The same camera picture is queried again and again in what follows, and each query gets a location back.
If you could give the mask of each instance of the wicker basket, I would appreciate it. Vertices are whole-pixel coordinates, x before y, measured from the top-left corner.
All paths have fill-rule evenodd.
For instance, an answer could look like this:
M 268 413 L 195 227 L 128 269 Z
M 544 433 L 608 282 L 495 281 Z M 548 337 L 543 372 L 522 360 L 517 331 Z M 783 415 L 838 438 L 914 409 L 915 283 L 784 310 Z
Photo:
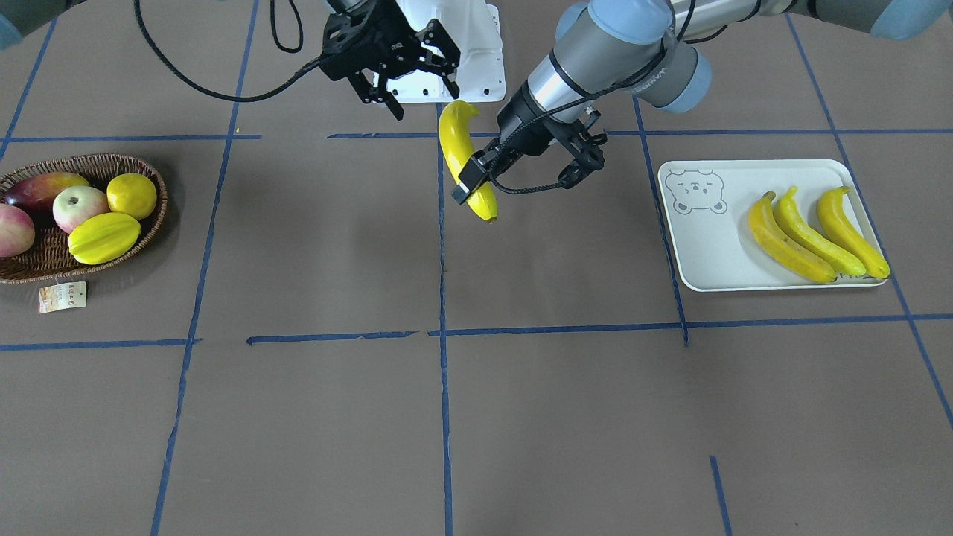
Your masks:
M 6 201 L 7 190 L 21 180 L 50 172 L 71 172 L 82 175 L 91 186 L 104 192 L 106 185 L 117 175 L 124 173 L 145 175 L 155 183 L 158 193 L 155 210 L 148 217 L 140 220 L 142 234 L 128 252 L 120 258 L 95 266 L 80 264 L 70 255 L 67 246 L 68 235 L 55 224 L 38 226 L 36 241 L 26 253 L 16 257 L 0 258 L 0 282 L 28 283 L 51 278 L 71 278 L 112 268 L 142 251 L 155 236 L 165 218 L 169 194 L 159 172 L 139 158 L 112 153 L 47 160 L 20 168 L 0 179 L 0 200 Z

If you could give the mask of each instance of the label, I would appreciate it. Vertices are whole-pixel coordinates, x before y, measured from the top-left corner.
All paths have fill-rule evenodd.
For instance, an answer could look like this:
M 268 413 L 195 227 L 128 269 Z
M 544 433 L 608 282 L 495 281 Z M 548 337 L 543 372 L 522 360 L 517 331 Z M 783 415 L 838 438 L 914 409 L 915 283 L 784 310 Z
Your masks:
M 86 282 L 60 283 L 40 289 L 39 312 L 52 313 L 60 309 L 86 307 Z

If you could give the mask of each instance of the yellow banana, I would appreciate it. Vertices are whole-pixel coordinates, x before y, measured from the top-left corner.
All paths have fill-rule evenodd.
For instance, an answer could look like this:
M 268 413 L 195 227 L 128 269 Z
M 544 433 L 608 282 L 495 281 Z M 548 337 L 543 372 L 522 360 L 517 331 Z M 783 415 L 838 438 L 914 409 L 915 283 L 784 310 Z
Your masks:
M 771 258 L 788 270 L 818 283 L 829 283 L 837 278 L 834 267 L 791 239 L 781 230 L 771 212 L 776 194 L 768 192 L 748 212 L 748 226 L 755 241 Z
M 850 192 L 850 188 L 841 186 L 824 192 L 818 200 L 821 227 L 832 242 L 856 255 L 868 274 L 879 279 L 887 278 L 890 275 L 887 260 L 854 228 L 843 211 L 843 195 L 847 192 Z
M 866 274 L 867 269 L 859 258 L 825 238 L 804 221 L 798 210 L 798 203 L 794 200 L 797 191 L 798 187 L 792 186 L 775 205 L 774 216 L 781 230 L 814 255 L 826 260 L 838 272 L 848 276 Z
M 440 147 L 457 184 L 460 183 L 460 171 L 476 152 L 470 139 L 470 118 L 474 115 L 479 115 L 477 107 L 462 100 L 451 102 L 440 114 Z M 467 205 L 485 221 L 497 219 L 497 196 L 489 182 L 467 198 Z

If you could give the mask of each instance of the grid line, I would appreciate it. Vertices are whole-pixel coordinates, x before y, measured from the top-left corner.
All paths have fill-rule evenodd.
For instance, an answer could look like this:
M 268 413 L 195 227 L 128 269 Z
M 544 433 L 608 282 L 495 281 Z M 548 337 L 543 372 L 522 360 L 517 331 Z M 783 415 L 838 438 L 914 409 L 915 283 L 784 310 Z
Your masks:
M 896 134 L 953 134 L 953 129 L 702 129 L 702 130 L 645 130 L 605 131 L 611 137 L 654 135 L 896 135 Z M 499 133 L 470 133 L 470 137 L 497 137 Z M 337 133 L 327 139 L 418 139 L 436 138 L 436 133 Z
M 216 141 L 229 139 L 227 134 L 144 134 L 144 135 L 64 135 L 15 136 L 10 143 L 52 143 L 82 141 Z M 261 139 L 261 134 L 234 134 L 231 139 Z
M 50 45 L 50 40 L 53 37 L 53 31 L 56 30 L 56 19 L 54 18 L 50 21 L 50 29 L 47 30 L 47 36 L 43 39 L 43 46 L 40 47 L 40 52 L 36 54 L 36 61 L 33 62 L 33 69 L 30 71 L 30 77 L 27 78 L 27 84 L 23 87 L 23 92 L 20 93 L 20 100 L 16 103 L 16 111 L 13 112 L 13 118 L 10 120 L 10 126 L 7 127 L 7 133 L 3 137 L 3 142 L 0 143 L 0 161 L 3 160 L 4 155 L 7 153 L 7 148 L 10 146 L 10 140 L 13 138 L 13 130 L 16 129 L 17 122 L 20 121 L 20 114 L 23 112 L 24 105 L 27 104 L 27 97 L 30 95 L 30 89 L 33 87 L 33 80 L 36 79 L 36 74 L 40 71 L 40 64 L 43 63 L 43 58 L 47 55 L 47 48 Z
M 936 313 L 927 315 L 911 315 L 917 321 L 953 320 L 953 313 Z M 737 327 L 776 327 L 786 325 L 830 325 L 830 324 L 861 324 L 906 322 L 906 315 L 872 315 L 847 317 L 802 317 L 786 319 L 748 319 L 748 320 L 696 320 L 687 321 L 689 328 L 714 329 Z M 681 329 L 680 322 L 645 322 L 630 324 L 574 324 L 556 326 L 506 326 L 483 328 L 444 328 L 442 331 L 447 337 L 480 337 L 493 335 L 545 335 L 555 333 L 605 333 L 614 331 L 654 331 L 654 330 Z M 360 339 L 406 339 L 411 335 L 424 333 L 416 331 L 382 331 L 371 333 L 327 333 L 307 335 L 278 335 L 266 337 L 251 337 L 250 344 L 265 344 L 272 342 L 320 342 L 328 340 L 360 340 Z M 426 331 L 428 337 L 440 337 L 441 330 Z
M 436 105 L 436 119 L 439 122 L 443 106 Z M 436 144 L 436 197 L 437 226 L 440 238 L 440 414 L 443 427 L 443 523 L 444 534 L 454 536 L 454 490 L 453 463 L 450 447 L 450 377 L 447 363 L 447 266 L 446 266 L 446 226 L 444 224 L 443 201 L 443 152 L 440 142 Z
M 252 16 L 249 21 L 248 35 L 245 39 L 245 51 L 242 56 L 241 69 L 238 73 L 238 82 L 235 86 L 235 94 L 242 94 L 242 86 L 245 83 L 245 73 L 248 70 L 248 59 L 252 51 L 252 38 L 254 36 L 254 23 L 258 15 L 258 0 L 252 4 Z M 218 184 L 215 187 L 215 197 L 212 204 L 212 215 L 209 218 L 209 231 L 205 239 L 205 253 L 202 258 L 202 266 L 199 271 L 198 284 L 195 289 L 195 306 L 192 314 L 192 321 L 189 324 L 189 336 L 186 339 L 185 351 L 182 356 L 182 371 L 179 374 L 178 397 L 175 405 L 175 420 L 172 425 L 172 432 L 169 434 L 169 440 L 166 444 L 165 460 L 162 464 L 162 477 L 159 479 L 158 494 L 155 499 L 155 512 L 152 515 L 151 536 L 158 536 L 159 526 L 162 522 L 162 510 L 165 506 L 166 491 L 169 487 L 169 477 L 172 471 L 172 457 L 175 452 L 175 441 L 178 436 L 179 422 L 182 417 L 182 404 L 185 400 L 186 374 L 192 362 L 192 350 L 195 344 L 195 331 L 198 327 L 198 318 L 202 309 L 202 297 L 205 292 L 206 276 L 209 272 L 209 262 L 212 257 L 212 247 L 215 236 L 215 218 L 218 214 L 218 203 L 221 200 L 222 186 L 225 183 L 225 175 L 228 171 L 229 157 L 232 152 L 232 141 L 235 136 L 235 124 L 238 120 L 238 102 L 232 104 L 232 117 L 229 120 L 229 130 L 226 134 L 225 149 L 222 154 L 222 165 L 218 173 Z
M 791 20 L 790 14 L 785 14 L 784 18 L 787 20 L 787 26 L 791 30 L 791 35 L 794 37 L 795 45 L 798 47 L 798 52 L 801 54 L 801 60 L 804 63 L 804 67 L 807 69 L 807 75 L 811 79 L 811 84 L 814 85 L 814 91 L 818 94 L 818 100 L 821 102 L 821 108 L 823 108 L 824 116 L 827 117 L 827 124 L 830 126 L 831 134 L 834 136 L 834 140 L 837 142 L 838 150 L 841 152 L 841 158 L 843 159 L 843 166 L 847 169 L 847 172 L 850 173 L 851 178 L 854 180 L 854 184 L 857 190 L 857 196 L 861 200 L 861 205 L 863 210 L 867 212 L 868 216 L 870 215 L 870 210 L 867 206 L 867 201 L 863 197 L 863 192 L 860 183 L 857 181 L 857 176 L 854 174 L 854 169 L 850 165 L 850 158 L 847 157 L 847 151 L 843 147 L 843 142 L 841 141 L 841 135 L 838 134 L 837 126 L 834 123 L 834 116 L 831 114 L 830 109 L 827 107 L 827 101 L 824 99 L 823 91 L 821 90 L 821 84 L 818 82 L 817 76 L 814 74 L 814 69 L 811 67 L 811 62 L 807 58 L 807 52 L 804 50 L 804 46 L 801 43 L 801 38 L 798 36 L 797 29 L 794 28 L 794 21 Z M 870 219 L 870 228 L 874 232 L 874 237 L 880 244 L 883 244 L 881 240 L 881 235 L 877 231 L 877 226 L 874 224 L 873 218 Z M 887 248 L 883 248 L 883 256 L 887 259 L 887 263 L 890 263 L 890 257 L 887 252 Z M 901 289 L 900 282 L 898 281 L 896 274 L 891 274 L 891 282 L 893 283 L 894 290 L 897 293 L 897 298 L 900 300 L 900 304 L 903 308 L 903 313 L 906 316 L 907 322 L 910 326 L 910 332 L 913 334 L 913 338 L 917 343 L 917 348 L 920 350 L 920 356 L 923 359 L 923 364 L 926 367 L 926 371 L 929 374 L 930 380 L 933 383 L 933 388 L 937 392 L 937 396 L 940 398 L 940 406 L 943 408 L 943 413 L 946 415 L 946 420 L 949 423 L 951 429 L 953 429 L 953 410 L 950 408 L 949 401 L 946 399 L 946 395 L 943 392 L 943 385 L 940 383 L 940 378 L 937 376 L 936 370 L 933 367 L 933 361 L 930 359 L 929 353 L 926 351 L 926 345 L 923 344 L 923 338 L 920 336 L 920 330 L 917 329 L 917 322 L 914 320 L 913 315 L 910 312 L 910 306 L 906 302 L 906 298 L 903 295 L 903 290 Z
M 688 324 L 685 321 L 685 308 L 681 303 L 681 290 L 679 290 L 679 278 L 676 275 L 675 260 L 672 257 L 672 245 L 668 240 L 668 231 L 665 230 L 665 216 L 661 208 L 661 196 L 659 195 L 659 185 L 655 181 L 655 166 L 652 164 L 652 153 L 649 151 L 649 140 L 645 135 L 645 123 L 642 121 L 642 110 L 639 107 L 639 100 L 632 96 L 632 107 L 636 112 L 636 122 L 639 124 L 639 139 L 642 144 L 642 153 L 645 156 L 645 169 L 648 173 L 649 186 L 652 189 L 652 202 L 656 207 L 656 218 L 659 222 L 659 234 L 661 235 L 662 245 L 665 247 L 665 259 L 668 262 L 668 273 L 672 278 L 672 291 L 675 294 L 675 304 L 679 309 L 679 322 L 681 322 L 681 337 L 685 346 L 689 345 Z
M 74 342 L 33 342 L 0 344 L 0 352 L 32 352 L 38 350 L 78 350 L 83 348 L 139 348 L 142 346 L 185 346 L 185 339 L 158 340 L 82 340 Z
M 724 536 L 732 536 L 731 518 L 728 517 L 728 502 L 724 498 L 724 487 L 721 485 L 721 471 L 718 468 L 718 458 L 709 456 L 712 465 L 712 479 L 715 481 L 715 492 L 718 493 L 718 505 L 721 510 L 721 524 L 724 526 Z

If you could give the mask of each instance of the white tray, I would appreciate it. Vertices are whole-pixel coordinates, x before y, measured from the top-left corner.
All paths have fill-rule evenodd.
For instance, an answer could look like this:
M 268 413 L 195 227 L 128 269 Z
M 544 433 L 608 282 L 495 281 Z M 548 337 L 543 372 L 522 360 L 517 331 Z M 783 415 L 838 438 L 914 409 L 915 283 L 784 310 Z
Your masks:
M 681 280 L 698 292 L 869 287 L 870 276 L 840 275 L 828 284 L 802 278 L 770 258 L 751 236 L 748 210 L 765 192 L 778 198 L 797 186 L 804 219 L 820 230 L 817 200 L 832 188 L 850 187 L 844 211 L 880 250 L 850 173 L 834 160 L 695 160 L 665 162 L 659 192 Z M 693 182 L 698 183 L 695 190 Z

